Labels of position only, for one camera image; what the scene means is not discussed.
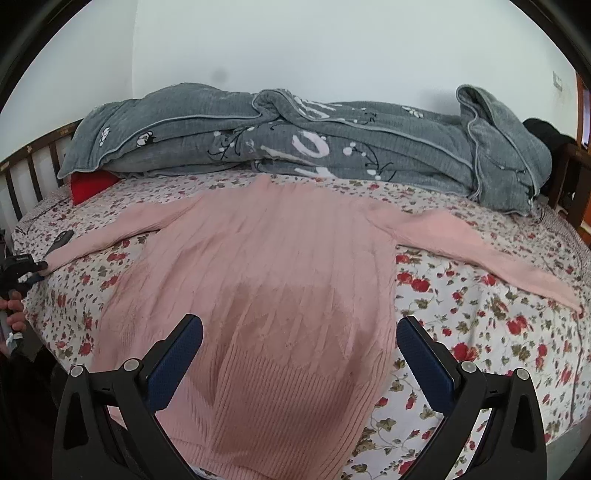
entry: cable knit pattern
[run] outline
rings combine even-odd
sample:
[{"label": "cable knit pattern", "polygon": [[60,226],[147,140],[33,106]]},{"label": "cable knit pattern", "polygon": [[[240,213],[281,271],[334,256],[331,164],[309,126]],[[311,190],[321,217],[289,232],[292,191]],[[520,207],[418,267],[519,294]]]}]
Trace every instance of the cable knit pattern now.
[{"label": "cable knit pattern", "polygon": [[391,363],[397,244],[577,306],[569,287],[448,212],[269,177],[130,207],[50,254],[49,270],[155,229],[103,312],[92,369],[142,357],[199,315],[204,344],[158,419],[185,460],[228,480],[332,479],[346,462]]}]

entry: wooden bed frame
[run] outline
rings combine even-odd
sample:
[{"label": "wooden bed frame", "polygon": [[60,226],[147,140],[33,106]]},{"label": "wooden bed frame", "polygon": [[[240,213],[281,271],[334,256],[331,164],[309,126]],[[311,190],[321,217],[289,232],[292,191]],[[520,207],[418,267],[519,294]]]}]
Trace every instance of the wooden bed frame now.
[{"label": "wooden bed frame", "polygon": [[18,204],[17,193],[14,190],[14,183],[12,182],[10,169],[18,163],[26,160],[31,182],[33,183],[35,196],[37,197],[38,202],[42,201],[43,195],[41,194],[41,187],[39,186],[37,172],[35,171],[35,165],[33,163],[33,154],[42,150],[43,148],[49,148],[51,163],[53,164],[53,171],[56,176],[57,185],[61,187],[64,184],[64,181],[57,178],[57,172],[60,171],[60,160],[57,156],[56,142],[64,137],[72,138],[80,122],[81,120],[78,120],[76,122],[72,122],[71,124],[64,125],[63,127],[57,128],[56,130],[51,131],[48,134],[37,138],[36,140],[33,140],[31,143],[20,148],[8,158],[4,159],[2,163],[0,163],[0,176],[4,175],[4,178],[6,179],[6,185],[8,187],[8,194],[10,195],[12,209],[14,210],[14,214],[17,216],[17,220],[22,218],[22,210]]},{"label": "wooden bed frame", "polygon": [[[61,187],[64,182],[63,180],[59,180],[57,178],[57,172],[60,169],[60,162],[57,155],[56,142],[64,137],[72,138],[80,122],[81,120],[72,122],[71,124],[64,125],[63,127],[57,128],[54,131],[37,138],[28,145],[25,145],[14,152],[0,163],[0,176],[4,175],[6,178],[8,193],[10,195],[12,208],[17,220],[22,218],[22,210],[18,204],[17,194],[14,189],[14,183],[12,182],[10,169],[22,161],[27,161],[29,175],[31,177],[31,182],[33,183],[33,190],[35,191],[37,201],[40,202],[43,199],[43,195],[41,194],[37,172],[35,171],[35,165],[33,163],[33,154],[42,150],[43,148],[49,148],[51,163],[53,164],[53,171],[56,175],[57,185]],[[567,168],[571,162],[577,162],[581,165],[581,173],[567,220],[575,229],[580,232],[583,217],[587,209],[587,204],[589,203],[589,199],[591,197],[591,155],[581,148],[577,148],[570,144],[565,145],[561,149],[559,152],[556,182],[551,186],[548,204],[552,208],[557,207],[558,200],[562,194]]]}]

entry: folded blanket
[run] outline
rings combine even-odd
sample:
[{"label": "folded blanket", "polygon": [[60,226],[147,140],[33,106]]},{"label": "folded blanket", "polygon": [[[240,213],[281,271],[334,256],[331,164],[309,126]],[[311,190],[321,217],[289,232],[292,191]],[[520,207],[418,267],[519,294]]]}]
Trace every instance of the folded blanket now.
[{"label": "folded blanket", "polygon": [[550,152],[487,91],[466,85],[456,96],[459,116],[183,83],[91,112],[59,177],[99,167],[209,173],[252,162],[267,173],[395,181],[528,214],[550,175]]}]

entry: human hand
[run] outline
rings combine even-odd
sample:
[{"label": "human hand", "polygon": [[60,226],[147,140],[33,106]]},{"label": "human hand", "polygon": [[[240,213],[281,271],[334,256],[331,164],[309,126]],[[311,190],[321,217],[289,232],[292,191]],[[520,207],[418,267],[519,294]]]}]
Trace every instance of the human hand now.
[{"label": "human hand", "polygon": [[[25,323],[25,307],[21,299],[21,294],[15,290],[11,292],[11,300],[6,301],[0,299],[0,310],[10,309],[13,311],[13,314],[7,318],[7,324],[15,332],[24,332],[27,329],[27,324]],[[0,352],[8,356],[6,339],[3,338],[2,332],[0,332]]]}]

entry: sweater sleeve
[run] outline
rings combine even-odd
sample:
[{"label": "sweater sleeve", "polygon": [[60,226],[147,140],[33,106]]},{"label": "sweater sleeve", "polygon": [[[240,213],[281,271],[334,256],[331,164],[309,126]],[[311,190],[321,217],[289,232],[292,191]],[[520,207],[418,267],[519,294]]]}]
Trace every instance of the sweater sleeve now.
[{"label": "sweater sleeve", "polygon": [[400,245],[479,265],[521,290],[556,300],[575,310],[580,308],[579,299],[567,284],[519,258],[499,252],[465,221],[445,210],[412,215],[376,203],[368,210],[369,221]]},{"label": "sweater sleeve", "polygon": [[136,203],[127,207],[114,222],[85,233],[47,255],[48,275],[76,258],[104,250],[115,243],[143,232],[160,230],[195,205],[201,196],[168,203]]}]

